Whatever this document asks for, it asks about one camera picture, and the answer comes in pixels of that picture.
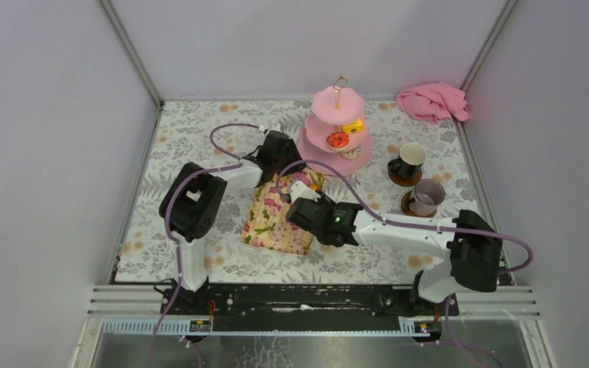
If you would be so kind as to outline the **red donut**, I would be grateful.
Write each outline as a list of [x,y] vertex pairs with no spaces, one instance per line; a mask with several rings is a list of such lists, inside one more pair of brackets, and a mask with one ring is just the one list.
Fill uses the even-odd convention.
[[345,150],[350,143],[350,137],[344,132],[334,132],[326,139],[327,147],[335,152]]

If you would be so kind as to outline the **floral dessert tray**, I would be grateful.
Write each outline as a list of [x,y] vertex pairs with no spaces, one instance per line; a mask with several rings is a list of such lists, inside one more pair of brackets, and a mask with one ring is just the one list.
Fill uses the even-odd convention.
[[291,205],[278,194],[288,192],[290,185],[299,180],[313,190],[322,189],[325,176],[311,169],[284,176],[280,181],[274,176],[271,182],[255,192],[245,221],[241,240],[252,247],[265,248],[294,255],[308,255],[313,235],[292,225],[286,215]]

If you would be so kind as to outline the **pink three-tier cake stand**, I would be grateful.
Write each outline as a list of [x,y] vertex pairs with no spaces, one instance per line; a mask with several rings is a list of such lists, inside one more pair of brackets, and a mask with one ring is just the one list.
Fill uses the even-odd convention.
[[[332,175],[338,171],[343,176],[356,173],[371,160],[372,136],[366,122],[365,100],[347,86],[348,79],[340,76],[324,90],[318,91],[312,100],[311,113],[305,118],[297,147],[302,159],[315,161],[309,167],[317,173]],[[327,147],[326,139],[334,132],[342,132],[341,126],[362,119],[364,131],[348,134],[350,143],[344,150],[361,146],[361,155],[354,160],[345,159],[341,152]]]

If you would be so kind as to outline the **chocolate drizzle donut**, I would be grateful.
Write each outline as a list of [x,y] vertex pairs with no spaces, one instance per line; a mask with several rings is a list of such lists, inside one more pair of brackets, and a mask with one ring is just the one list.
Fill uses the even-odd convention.
[[353,149],[347,149],[341,152],[341,156],[345,159],[354,160],[361,155],[361,146],[357,146]]

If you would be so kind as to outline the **brown wooden saucer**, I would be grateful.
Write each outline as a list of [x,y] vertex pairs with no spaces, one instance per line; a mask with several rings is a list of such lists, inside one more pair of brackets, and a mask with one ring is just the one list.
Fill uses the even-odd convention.
[[412,200],[410,199],[410,192],[407,192],[404,194],[403,198],[401,199],[401,204],[400,204],[400,208],[403,211],[404,215],[417,217],[417,218],[431,219],[431,218],[434,218],[437,213],[437,210],[435,209],[434,211],[432,211],[428,215],[419,215],[410,209],[411,203],[412,203]]
[[411,178],[402,178],[396,173],[388,171],[388,176],[392,182],[402,187],[414,187],[423,177],[423,171],[420,170]]

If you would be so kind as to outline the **yellow roll cake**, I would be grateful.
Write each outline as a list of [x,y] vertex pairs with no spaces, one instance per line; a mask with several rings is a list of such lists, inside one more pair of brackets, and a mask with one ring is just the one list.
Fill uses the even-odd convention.
[[342,125],[341,131],[346,134],[361,133],[364,131],[364,122],[362,119],[356,119],[354,122]]

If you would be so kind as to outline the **purple mug black handle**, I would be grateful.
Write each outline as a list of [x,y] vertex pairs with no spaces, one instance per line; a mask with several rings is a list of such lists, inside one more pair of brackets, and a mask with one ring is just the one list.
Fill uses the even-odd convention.
[[421,179],[410,191],[410,209],[419,215],[428,215],[444,202],[446,190],[434,179]]

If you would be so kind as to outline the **black mug white inside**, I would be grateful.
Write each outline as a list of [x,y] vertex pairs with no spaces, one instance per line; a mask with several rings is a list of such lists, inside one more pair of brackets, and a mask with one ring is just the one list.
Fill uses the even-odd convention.
[[416,177],[427,159],[426,149],[418,143],[406,143],[399,148],[398,157],[387,164],[388,172],[401,179]]

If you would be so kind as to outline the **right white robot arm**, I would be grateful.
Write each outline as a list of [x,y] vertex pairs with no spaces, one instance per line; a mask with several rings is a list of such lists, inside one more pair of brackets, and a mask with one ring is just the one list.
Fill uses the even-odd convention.
[[386,245],[432,255],[440,263],[416,277],[410,308],[427,316],[449,295],[497,288],[502,243],[476,213],[457,218],[371,214],[357,203],[296,199],[286,219],[322,245]]

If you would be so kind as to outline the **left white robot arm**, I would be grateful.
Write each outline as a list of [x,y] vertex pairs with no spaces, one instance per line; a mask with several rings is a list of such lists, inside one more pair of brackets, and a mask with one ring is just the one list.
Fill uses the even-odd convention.
[[207,295],[200,288],[207,281],[202,238],[214,225],[223,197],[228,192],[254,189],[276,174],[303,170],[294,140],[269,130],[262,145],[237,163],[205,169],[196,163],[183,165],[159,207],[166,234],[176,243],[176,280],[182,288],[178,305],[190,315],[203,312]]

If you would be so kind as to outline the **floral tablecloth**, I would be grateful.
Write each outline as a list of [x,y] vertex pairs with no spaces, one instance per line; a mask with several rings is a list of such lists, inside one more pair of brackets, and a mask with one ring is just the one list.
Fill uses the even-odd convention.
[[[377,211],[398,213],[405,189],[386,171],[404,143],[428,152],[423,176],[446,189],[440,218],[478,208],[475,187],[462,154],[454,122],[414,120],[392,101],[369,101],[366,120],[373,139],[369,164],[350,176],[360,197]],[[176,271],[174,244],[158,208],[182,166],[205,168],[232,163],[234,155],[252,151],[263,141],[258,126],[277,127],[298,137],[311,112],[307,101],[169,102],[156,128],[128,233],[121,245],[118,282],[154,283]],[[206,236],[203,265],[213,282],[304,284],[409,284],[415,273],[437,263],[429,255],[384,245],[332,246],[313,243],[307,255],[290,255],[245,244],[242,226],[253,194],[234,192],[221,204]]]

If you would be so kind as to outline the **pink cloth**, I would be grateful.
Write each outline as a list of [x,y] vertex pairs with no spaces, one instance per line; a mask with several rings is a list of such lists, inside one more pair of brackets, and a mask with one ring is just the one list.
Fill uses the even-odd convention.
[[406,115],[431,124],[450,117],[460,122],[470,118],[466,93],[446,82],[405,88],[397,94],[396,102]]

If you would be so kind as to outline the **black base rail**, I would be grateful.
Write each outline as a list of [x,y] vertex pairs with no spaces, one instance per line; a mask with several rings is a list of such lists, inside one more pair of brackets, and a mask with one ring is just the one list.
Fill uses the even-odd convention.
[[160,310],[202,316],[215,332],[385,332],[403,318],[438,323],[459,315],[455,299],[434,304],[409,285],[388,284],[223,284],[197,291],[156,284]]

